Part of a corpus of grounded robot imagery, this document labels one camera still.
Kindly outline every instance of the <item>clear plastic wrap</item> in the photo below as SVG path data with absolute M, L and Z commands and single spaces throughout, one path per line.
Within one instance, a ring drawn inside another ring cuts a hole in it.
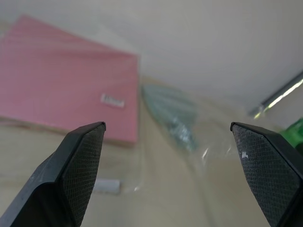
M 238 159 L 231 122 L 272 129 L 262 119 L 254 121 L 232 103 L 195 96 L 155 84 L 143 86 L 145 104 L 176 150 L 196 172 L 203 174 L 212 160 Z
M 24 184 L 35 168 L 57 149 L 65 136 L 63 132 L 51 131 L 43 126 L 7 119 L 0 119 L 0 131 L 7 136 L 0 139 L 1 147 L 8 146 L 10 151 L 1 153 L 1 159 L 9 161 L 10 165 L 0 162 L 0 184 Z M 104 142 L 96 182 L 115 180 L 119 182 L 119 188 L 115 192 L 96 184 L 94 193 L 120 194 L 137 191 L 143 181 L 143 151 L 144 145 L 140 139 L 132 147 Z
M 48 31 L 49 35 L 43 37 L 35 35 L 35 31 L 43 33 L 45 30 Z M 112 182 L 118 182 L 118 184 L 114 184 L 116 191 L 113 191 L 113 193 L 137 191 L 141 183 L 141 162 L 144 150 L 144 146 L 142 145 L 143 140 L 140 139 L 140 121 L 142 121 L 143 118 L 140 115 L 140 92 L 138 92 L 140 84 L 140 76 L 137 73 L 138 57 L 131 53 L 112 49 L 108 46 L 88 42 L 30 17 L 21 17 L 4 37 L 4 41 L 1 43 L 2 50 L 6 49 L 7 53 L 11 54 L 14 51 L 10 49 L 10 46 L 6 45 L 5 41 L 7 40 L 18 40 L 19 45 L 16 49 L 17 52 L 22 52 L 22 47 L 24 47 L 26 51 L 33 49 L 43 50 L 45 55 L 41 52 L 32 53 L 33 56 L 39 54 L 43 56 L 33 57 L 31 55 L 32 58 L 29 59 L 33 61 L 31 63 L 27 62 L 27 64 L 36 64 L 37 59 L 44 59 L 46 64 L 43 65 L 41 69 L 45 74 L 50 73 L 50 70 L 47 69 L 48 66 L 52 65 L 52 60 L 48 58 L 50 55 L 56 55 L 54 59 L 65 57 L 65 62 L 74 61 L 79 57 L 81 58 L 80 62 L 87 67 L 87 70 L 77 76 L 75 71 L 72 71 L 75 64 L 67 66 L 66 69 L 60 67 L 55 68 L 55 70 L 57 70 L 55 75 L 62 73 L 62 76 L 56 79 L 59 87 L 50 88 L 49 93 L 51 95 L 45 98 L 42 95 L 42 91 L 45 90 L 44 85 L 50 84 L 50 82 L 48 81 L 44 84 L 43 81 L 46 80 L 45 78 L 53 78 L 53 73 L 51 73 L 51 76 L 44 75 L 44 78 L 41 76 L 43 73 L 38 73 L 37 80 L 32 80 L 30 76 L 34 73 L 31 73 L 32 70 L 30 69 L 30 73 L 26 76 L 27 82 L 31 80 L 42 81 L 43 84 L 39 85 L 31 82 L 29 85 L 19 80 L 19 83 L 14 83 L 16 90 L 9 89 L 13 92 L 13 95 L 10 97 L 17 95 L 17 91 L 24 89 L 22 100 L 19 100 L 19 103 L 11 100 L 6 100 L 6 102 L 11 102 L 12 105 L 18 108 L 23 105 L 23 107 L 21 107 L 23 112 L 17 111 L 17 114 L 7 114 L 3 111 L 9 108 L 3 107 L 1 116 L 6 116 L 6 118 L 1 120 L 0 127 L 4 127 L 5 129 L 9 128 L 9 130 L 13 130 L 16 134 L 28 134 L 29 137 L 33 135 L 31 140 L 34 140 L 34 135 L 40 132 L 45 137 L 46 144 L 51 144 L 52 141 L 47 140 L 49 135 L 50 137 L 53 134 L 57 135 L 62 140 L 64 135 L 75 127 L 89 124 L 93 121 L 105 121 L 107 124 L 107 132 L 104 136 L 97 184 L 94 192 L 111 193 L 110 188 L 107 186 L 110 186 Z M 93 76 L 95 74 L 97 81 L 94 81 L 93 78 L 87 78 L 88 75 Z M 28 95 L 28 87 L 33 88 L 33 99 L 26 96 Z M 71 109 L 63 110 L 65 107 L 71 107 Z M 43 114 L 44 108 L 46 108 L 46 113 L 57 114 L 60 117 L 54 117 L 51 122 L 49 122 Z M 19 119 L 20 121 L 8 120 L 10 117 Z M 60 126 L 58 125 L 58 120 L 62 120 L 62 122 L 68 122 L 68 120 L 70 120 L 74 126 L 71 128 Z M 17 147 L 22 146 L 22 142 L 24 141 L 17 140 L 15 141 L 15 145 Z M 0 177 L 8 176 L 8 178 L 10 178 L 11 176 L 15 176 L 16 179 L 22 179 L 21 181 L 24 182 L 30 176 L 28 173 L 31 173 L 35 167 L 40 164 L 34 160 L 31 162 L 31 159 L 28 158 L 35 152 L 38 152 L 36 148 L 32 150 L 33 153 L 25 148 L 25 151 L 20 152 L 18 156 L 20 169 L 23 168 L 28 171 L 18 172 L 16 170 L 19 168 L 11 169 L 7 166 L 7 171 L 0 171 Z M 41 157 L 44 157 L 44 155 L 49 156 L 48 153 L 44 154 L 44 151 L 41 151 L 37 157 L 40 157 L 40 155 Z

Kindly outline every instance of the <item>plastic bag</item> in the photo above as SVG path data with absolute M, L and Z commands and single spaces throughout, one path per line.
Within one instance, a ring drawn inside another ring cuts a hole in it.
M 258 124 L 231 103 L 224 104 L 175 88 L 147 84 L 143 86 L 143 98 L 149 112 L 165 131 L 164 135 L 199 175 L 213 159 L 238 159 L 229 130 L 231 122 Z
M 50 131 L 43 126 L 25 122 L 1 119 L 0 131 L 6 137 L 0 138 L 3 163 L 0 168 L 0 184 L 15 182 L 19 186 L 27 179 L 64 139 L 63 132 Z M 139 190 L 143 181 L 142 161 L 144 145 L 139 140 L 133 147 L 123 147 L 103 142 L 94 193 L 120 194 Z M 101 181 L 118 181 L 119 187 L 105 188 Z

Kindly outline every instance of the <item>black textured pad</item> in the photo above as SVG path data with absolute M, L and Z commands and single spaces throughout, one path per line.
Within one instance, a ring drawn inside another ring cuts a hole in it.
M 300 179 L 263 135 L 237 125 L 232 132 L 250 189 L 270 226 L 276 227 L 297 194 Z
M 62 187 L 77 227 L 83 221 L 94 188 L 103 131 L 101 127 L 87 133 L 62 175 Z

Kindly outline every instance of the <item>transparent plastic sheet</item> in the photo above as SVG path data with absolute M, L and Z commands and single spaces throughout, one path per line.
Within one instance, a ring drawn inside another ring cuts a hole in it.
M 50 131 L 43 126 L 7 119 L 0 119 L 0 130 L 7 132 L 7 137 L 10 137 L 9 140 L 0 139 L 1 146 L 6 146 L 7 143 L 9 150 L 7 154 L 2 151 L 1 159 L 11 163 L 2 164 L 0 168 L 1 185 L 14 182 L 22 186 L 36 167 L 57 149 L 65 136 L 63 132 Z M 119 181 L 120 185 L 115 192 L 112 188 L 105 190 L 96 184 L 93 192 L 120 194 L 139 190 L 143 182 L 143 151 L 144 144 L 140 139 L 132 147 L 103 142 L 96 182 L 115 180 Z
M 232 103 L 195 96 L 166 86 L 146 84 L 143 99 L 165 136 L 181 155 L 203 173 L 210 159 L 238 157 L 230 124 L 233 121 L 272 129 L 254 121 Z
M 143 183 L 142 163 L 145 147 L 141 135 L 143 122 L 144 117 L 139 111 L 139 139 L 135 145 L 123 147 L 103 143 L 94 193 L 120 194 L 140 189 Z M 114 181 L 115 185 L 108 186 L 106 181 Z
M 271 130 L 274 127 L 264 119 L 251 119 L 227 101 L 149 86 L 154 85 L 143 87 L 145 104 L 163 136 L 193 172 L 209 226 L 243 226 L 247 225 L 245 220 L 250 220 L 248 226 L 266 225 L 244 178 L 230 124 L 236 121 Z M 172 130 L 172 126 L 181 130 Z

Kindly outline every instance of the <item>pink folder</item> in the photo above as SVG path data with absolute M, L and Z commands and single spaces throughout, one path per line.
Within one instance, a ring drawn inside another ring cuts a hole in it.
M 0 116 L 73 130 L 105 121 L 105 139 L 135 143 L 135 55 L 23 16 L 0 42 Z

